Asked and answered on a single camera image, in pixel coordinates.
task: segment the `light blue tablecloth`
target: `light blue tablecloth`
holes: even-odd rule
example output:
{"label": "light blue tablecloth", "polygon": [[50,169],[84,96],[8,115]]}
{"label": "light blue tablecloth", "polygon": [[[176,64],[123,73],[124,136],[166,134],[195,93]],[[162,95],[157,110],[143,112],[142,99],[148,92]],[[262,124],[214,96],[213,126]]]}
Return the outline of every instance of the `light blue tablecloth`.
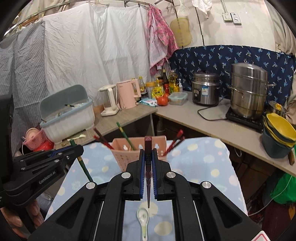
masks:
{"label": "light blue tablecloth", "polygon": [[[108,182],[121,173],[111,151],[101,143],[84,146],[82,156],[97,184]],[[247,213],[239,181],[229,159],[229,151],[219,139],[211,137],[186,139],[167,156],[171,169],[188,181],[210,181],[243,212]],[[46,218],[63,205],[88,182],[77,160],[71,166]],[[123,241],[141,240],[141,226],[136,217],[138,208],[147,207],[146,185],[142,201],[127,201],[123,222]],[[154,199],[151,185],[151,200]],[[175,240],[171,201],[150,203],[148,238],[157,241]]]}

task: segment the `metal screw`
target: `metal screw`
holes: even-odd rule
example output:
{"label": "metal screw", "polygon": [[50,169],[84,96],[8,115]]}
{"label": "metal screw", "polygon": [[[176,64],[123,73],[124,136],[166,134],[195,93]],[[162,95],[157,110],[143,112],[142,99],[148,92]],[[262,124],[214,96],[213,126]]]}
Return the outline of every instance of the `metal screw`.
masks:
{"label": "metal screw", "polygon": [[202,186],[204,188],[210,188],[212,186],[212,184],[210,182],[208,182],[208,181],[205,181],[205,182],[202,183]]}
{"label": "metal screw", "polygon": [[93,189],[96,186],[95,183],[87,183],[86,188],[87,189]]}
{"label": "metal screw", "polygon": [[167,173],[168,178],[174,178],[175,176],[176,176],[176,173],[174,173],[174,172],[168,172]]}
{"label": "metal screw", "polygon": [[123,174],[121,174],[121,177],[127,179],[131,177],[131,174],[129,172],[124,172]]}

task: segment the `white kettle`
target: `white kettle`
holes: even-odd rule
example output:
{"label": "white kettle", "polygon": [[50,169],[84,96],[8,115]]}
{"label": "white kettle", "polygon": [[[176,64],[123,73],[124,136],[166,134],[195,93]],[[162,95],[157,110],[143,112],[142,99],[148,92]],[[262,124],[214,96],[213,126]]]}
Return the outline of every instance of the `white kettle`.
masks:
{"label": "white kettle", "polygon": [[115,115],[119,111],[117,107],[117,87],[116,85],[105,85],[99,89],[103,97],[104,110],[102,116]]}

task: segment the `green chopstick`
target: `green chopstick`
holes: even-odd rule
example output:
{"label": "green chopstick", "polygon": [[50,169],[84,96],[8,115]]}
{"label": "green chopstick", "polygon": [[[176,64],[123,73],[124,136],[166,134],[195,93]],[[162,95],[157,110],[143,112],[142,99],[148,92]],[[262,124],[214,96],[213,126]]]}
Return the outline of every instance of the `green chopstick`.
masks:
{"label": "green chopstick", "polygon": [[[71,146],[76,146],[77,145],[73,139],[70,140],[70,144],[71,144]],[[78,162],[79,162],[82,170],[84,171],[85,175],[87,176],[88,180],[90,182],[94,182],[93,179],[92,179],[92,177],[91,177],[91,175],[89,174],[88,169],[86,168],[86,166],[85,166],[85,164],[84,164],[84,162],[82,160],[82,157],[81,156],[78,156],[77,157],[77,160],[78,160]]]}
{"label": "green chopstick", "polygon": [[128,141],[128,143],[130,144],[132,150],[136,150],[135,146],[131,143],[131,141],[129,140],[128,136],[125,134],[124,130],[122,129],[122,127],[120,126],[119,122],[116,122],[119,130],[121,131],[122,135],[125,137],[125,139]]}

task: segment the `wall switch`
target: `wall switch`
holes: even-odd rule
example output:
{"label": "wall switch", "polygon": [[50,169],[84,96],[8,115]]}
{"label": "wall switch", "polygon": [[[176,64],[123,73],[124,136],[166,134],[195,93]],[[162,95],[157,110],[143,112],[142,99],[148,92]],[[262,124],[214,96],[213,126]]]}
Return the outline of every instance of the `wall switch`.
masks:
{"label": "wall switch", "polygon": [[230,13],[222,13],[224,22],[232,22],[232,17]]}
{"label": "wall switch", "polygon": [[231,13],[233,24],[234,25],[241,25],[242,22],[240,21],[239,15],[236,12]]}

